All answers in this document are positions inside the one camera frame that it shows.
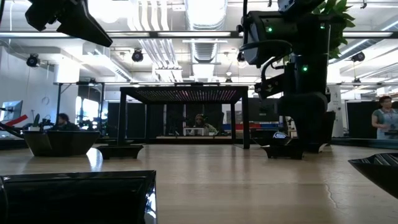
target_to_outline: black bowl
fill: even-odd
[[[398,153],[376,154],[348,162],[371,182],[398,198]]]
[[[100,136],[97,131],[24,131],[34,156],[85,155]]]

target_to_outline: wall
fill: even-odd
[[[0,105],[5,101],[23,100],[22,115],[29,119],[17,126],[33,122],[32,110],[41,118],[51,117],[55,122],[58,86],[53,85],[54,73],[46,68],[29,68],[24,59],[9,55],[0,49]],[[60,111],[74,121],[77,88],[71,86],[62,94]]]

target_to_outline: security camera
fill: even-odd
[[[40,59],[38,54],[31,54],[26,60],[26,65],[31,68],[37,68],[40,66]]]
[[[351,60],[353,62],[362,62],[363,60],[365,60],[365,54],[360,52],[354,56],[351,57]]]
[[[144,59],[141,49],[135,49],[131,57],[133,62],[141,62]]]
[[[244,58],[243,52],[239,52],[239,53],[238,53],[237,60],[238,60],[239,62],[244,62],[244,61],[246,61],[246,59]]]

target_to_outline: computer monitor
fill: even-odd
[[[22,100],[4,102],[1,106],[0,121],[12,121],[21,116]]]

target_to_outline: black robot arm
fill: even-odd
[[[47,24],[59,21],[57,32],[81,38],[105,47],[113,41],[88,12],[87,0],[29,0],[25,13],[29,25],[43,31]]]
[[[302,144],[317,141],[322,118],[327,109],[326,77],[328,67],[330,24],[328,15],[311,12],[323,0],[279,0],[279,11],[247,12],[238,31],[244,39],[240,51],[250,65],[260,68],[261,82],[255,85],[260,99],[283,92],[277,112],[294,119]],[[273,62],[289,55],[284,73],[266,78]]]

